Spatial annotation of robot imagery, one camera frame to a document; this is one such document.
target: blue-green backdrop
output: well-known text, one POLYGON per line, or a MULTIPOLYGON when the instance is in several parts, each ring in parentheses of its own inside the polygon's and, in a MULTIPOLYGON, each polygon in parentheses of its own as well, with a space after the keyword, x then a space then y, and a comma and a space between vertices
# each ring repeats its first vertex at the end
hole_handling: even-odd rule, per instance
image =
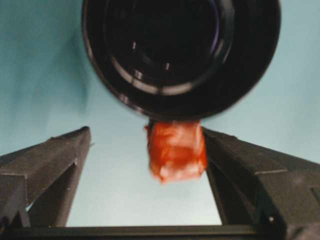
MULTIPOLYGON (((81 4, 0 0, 0 155, 90 126, 95 144, 70 226, 219 224, 205 175, 166 186, 152 179, 147 119, 118 103, 95 75, 82 43, 81 4)), ((238 104, 203 124, 320 163, 320 1, 282 4, 280 42, 267 73, 238 104)))

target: orange wrapped block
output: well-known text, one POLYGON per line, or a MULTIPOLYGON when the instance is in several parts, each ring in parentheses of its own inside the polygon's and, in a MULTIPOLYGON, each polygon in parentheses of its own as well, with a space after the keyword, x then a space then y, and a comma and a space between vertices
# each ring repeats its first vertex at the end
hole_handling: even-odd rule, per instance
POLYGON ((200 122, 157 122, 148 132, 149 167, 162 183, 199 178, 207 168, 200 122))

